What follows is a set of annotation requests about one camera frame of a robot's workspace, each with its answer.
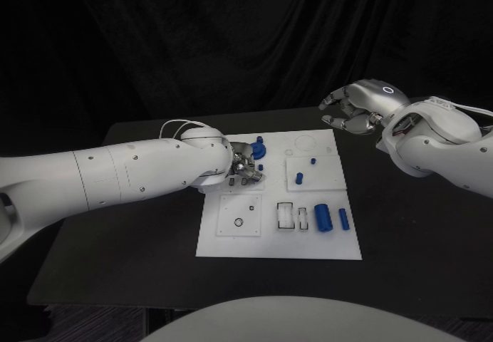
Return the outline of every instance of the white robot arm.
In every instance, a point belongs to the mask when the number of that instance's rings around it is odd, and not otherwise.
[[[362,135],[385,127],[377,148],[414,177],[439,173],[463,189],[493,197],[493,133],[480,128],[465,108],[485,115],[493,112],[457,105],[437,97],[411,104],[395,86],[361,80],[338,89],[320,104],[323,110],[341,103],[348,119],[329,115],[323,121]]]
[[[0,158],[0,261],[64,217],[188,186],[214,191],[231,173],[263,179],[250,144],[208,127],[181,138]]]

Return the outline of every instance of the blue object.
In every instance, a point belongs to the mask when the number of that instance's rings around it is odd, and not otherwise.
[[[254,142],[253,144],[250,144],[253,146],[253,149],[254,149],[254,159],[258,160],[258,159],[263,159],[264,155],[266,155],[266,146],[263,143],[260,142]]]
[[[303,183],[303,174],[299,172],[297,174],[296,174],[296,184],[302,184]]]
[[[348,215],[346,215],[346,209],[339,209],[339,216],[342,218],[342,229],[349,230],[349,222],[348,222]]]
[[[329,232],[333,229],[329,206],[326,204],[316,205],[316,225],[322,232]]]

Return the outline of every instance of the circular cutout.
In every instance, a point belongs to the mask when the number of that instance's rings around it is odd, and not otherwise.
[[[310,151],[316,147],[316,140],[310,135],[302,135],[296,138],[294,144],[302,151]]]

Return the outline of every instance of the black table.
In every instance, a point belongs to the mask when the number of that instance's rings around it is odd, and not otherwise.
[[[194,120],[240,134],[325,129],[320,116],[300,108]],[[104,144],[158,138],[163,122],[114,125]],[[408,176],[377,135],[335,135],[362,261],[195,257],[204,195],[189,188],[67,219],[29,302],[199,309],[296,295],[407,315],[493,317],[493,200],[439,175]]]

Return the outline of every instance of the floor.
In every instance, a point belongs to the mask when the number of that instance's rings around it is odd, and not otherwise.
[[[137,342],[188,312],[114,307],[51,306],[52,330],[36,342]],[[493,321],[410,317],[467,342],[493,342]]]

